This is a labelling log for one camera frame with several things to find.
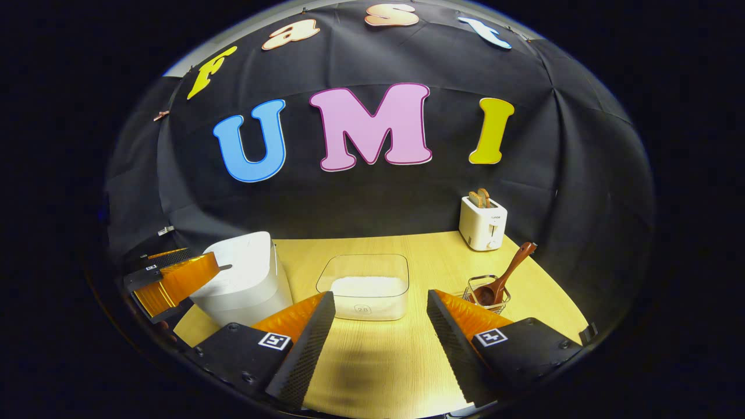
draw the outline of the yellow letter f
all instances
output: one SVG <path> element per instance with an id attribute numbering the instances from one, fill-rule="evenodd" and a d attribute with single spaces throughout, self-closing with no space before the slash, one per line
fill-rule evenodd
<path id="1" fill-rule="evenodd" d="M 224 53 L 218 55 L 215 58 L 212 58 L 210 61 L 207 61 L 203 66 L 201 66 L 199 68 L 199 75 L 197 75 L 197 80 L 194 82 L 194 87 L 191 88 L 191 92 L 189 92 L 188 96 L 186 96 L 186 100 L 191 99 L 194 95 L 201 92 L 202 89 L 207 87 L 207 85 L 209 84 L 208 76 L 218 72 L 220 66 L 223 65 L 223 61 L 225 61 L 225 57 L 231 55 L 237 49 L 238 47 L 234 45 Z"/>

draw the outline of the screw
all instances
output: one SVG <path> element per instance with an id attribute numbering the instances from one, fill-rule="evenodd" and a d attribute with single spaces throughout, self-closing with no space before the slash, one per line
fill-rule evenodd
<path id="1" fill-rule="evenodd" d="M 249 384 L 253 384 L 253 381 L 256 379 L 256 377 L 254 377 L 253 375 L 249 374 L 248 371 L 241 372 L 241 378 L 243 379 L 243 381 L 245 381 L 245 382 L 247 382 Z"/>

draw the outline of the yellow letter i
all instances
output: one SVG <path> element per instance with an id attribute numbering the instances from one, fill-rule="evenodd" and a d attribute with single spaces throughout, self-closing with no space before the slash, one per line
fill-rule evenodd
<path id="1" fill-rule="evenodd" d="M 484 110 L 484 125 L 478 139 L 476 150 L 469 155 L 473 164 L 495 164 L 502 160 L 499 146 L 502 144 L 504 127 L 507 118 L 515 113 L 515 107 L 509 102 L 494 98 L 483 98 L 478 105 Z"/>

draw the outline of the container label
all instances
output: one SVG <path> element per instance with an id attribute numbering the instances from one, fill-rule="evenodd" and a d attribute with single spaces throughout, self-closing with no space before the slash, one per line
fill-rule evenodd
<path id="1" fill-rule="evenodd" d="M 362 315 L 369 315 L 369 314 L 372 314 L 373 313 L 373 311 L 370 308 L 370 306 L 366 306 L 364 304 L 357 304 L 355 306 L 355 311 L 357 313 L 359 313 L 359 314 L 362 314 Z"/>

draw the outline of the pink letter m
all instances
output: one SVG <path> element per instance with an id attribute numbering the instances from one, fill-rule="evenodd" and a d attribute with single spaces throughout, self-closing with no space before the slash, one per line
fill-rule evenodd
<path id="1" fill-rule="evenodd" d="M 311 105 L 321 111 L 326 138 L 325 171 L 354 167 L 357 160 L 346 151 L 344 136 L 360 152 L 367 164 L 380 155 L 388 131 L 390 150 L 385 159 L 395 165 L 414 165 L 432 160 L 424 138 L 424 100 L 429 88 L 423 84 L 394 84 L 385 92 L 375 115 L 349 89 L 329 89 L 311 96 Z"/>

